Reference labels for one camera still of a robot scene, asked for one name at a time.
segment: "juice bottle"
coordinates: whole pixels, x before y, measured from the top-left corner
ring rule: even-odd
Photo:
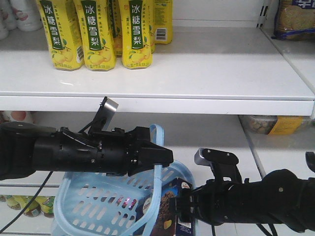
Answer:
[[[14,195],[13,198],[21,205],[21,208],[24,208],[30,202],[32,197]],[[33,201],[23,214],[28,217],[38,216],[40,214],[40,205],[37,202]]]
[[[4,195],[6,204],[8,205],[9,208],[13,209],[13,210],[20,210],[21,206],[20,204],[14,200],[12,195]]]
[[[22,31],[34,31],[43,27],[34,0],[10,0],[17,26]]]
[[[150,46],[151,46],[151,53],[153,53],[156,49],[155,46],[155,19],[154,19],[154,0],[147,0],[147,5],[149,9],[149,34],[150,34]]]
[[[123,26],[123,65],[129,69],[152,64],[149,9],[146,0],[119,0]]]
[[[0,0],[0,11],[6,28],[14,30],[17,27],[17,22],[8,0]]]
[[[79,17],[85,66],[107,71],[116,64],[108,0],[74,0]]]
[[[48,218],[54,217],[54,199],[55,197],[38,196],[35,201],[40,205],[41,211],[44,216]]]
[[[0,11],[0,40],[7,38],[8,35],[9,31],[3,22],[2,13]]]
[[[173,0],[154,0],[155,43],[168,44],[173,40]]]
[[[56,69],[79,69],[83,61],[78,18],[72,0],[37,0],[48,49]]]
[[[112,25],[116,56],[121,57],[123,55],[123,33],[118,0],[109,0],[109,15]]]

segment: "wire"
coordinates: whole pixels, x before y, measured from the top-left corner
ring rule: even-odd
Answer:
[[[212,236],[216,236],[215,226],[211,225]]]
[[[6,226],[4,226],[1,230],[0,230],[0,234],[3,233],[3,231],[5,231],[7,228],[9,228],[25,211],[26,209],[32,204],[32,202],[35,200],[35,198],[39,195],[40,191],[43,189],[43,187],[45,186],[45,184],[47,183],[47,181],[49,180],[50,176],[52,175],[53,171],[49,172],[48,176],[46,177],[46,179],[44,180],[44,182],[42,183],[42,185],[40,186],[40,188],[38,189],[38,191],[35,193],[35,195],[32,197],[32,199],[26,204],[26,206],[20,211],[20,213],[13,219],[11,220]]]
[[[268,224],[269,228],[271,229],[271,233],[269,233],[265,227],[262,226],[262,224],[256,224],[258,228],[267,236],[278,236],[276,228],[273,224]]]

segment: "shopping basket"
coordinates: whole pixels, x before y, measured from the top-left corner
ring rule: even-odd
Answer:
[[[163,129],[154,124],[150,131],[152,142],[162,146]],[[194,186],[192,174],[179,161],[131,177],[67,172],[54,202],[52,236],[129,236],[143,225],[143,235],[150,235],[158,216],[161,186],[176,177]],[[136,221],[139,201],[150,193],[153,193],[150,207]]]

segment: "food container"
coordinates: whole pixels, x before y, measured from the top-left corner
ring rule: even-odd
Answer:
[[[302,116],[239,116],[243,127],[257,133],[270,135],[288,135],[311,126],[312,119]]]

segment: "cookie package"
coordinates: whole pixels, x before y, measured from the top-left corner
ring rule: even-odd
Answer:
[[[282,40],[315,39],[315,0],[279,0],[274,35]]]
[[[192,188],[192,185],[181,179],[175,178],[162,187],[160,207],[157,221],[150,236],[193,236],[194,222],[180,221],[175,213],[169,210],[170,198],[176,197],[183,188]],[[152,194],[142,199],[136,209],[136,220],[140,219],[148,210],[152,200]],[[142,236],[144,227],[134,232],[133,236]]]

